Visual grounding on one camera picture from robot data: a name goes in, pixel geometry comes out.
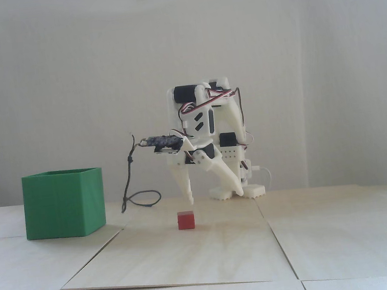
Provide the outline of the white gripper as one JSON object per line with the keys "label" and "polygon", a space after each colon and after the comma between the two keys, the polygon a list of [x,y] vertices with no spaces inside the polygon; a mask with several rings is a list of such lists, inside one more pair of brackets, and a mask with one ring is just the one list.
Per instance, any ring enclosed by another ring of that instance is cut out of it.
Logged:
{"label": "white gripper", "polygon": [[168,162],[172,174],[185,201],[194,205],[189,172],[186,165],[196,165],[207,172],[213,172],[220,180],[220,186],[209,190],[210,197],[215,200],[229,199],[234,194],[244,195],[240,178],[223,161],[222,153],[210,136],[187,136],[166,139],[165,147],[172,150]]}

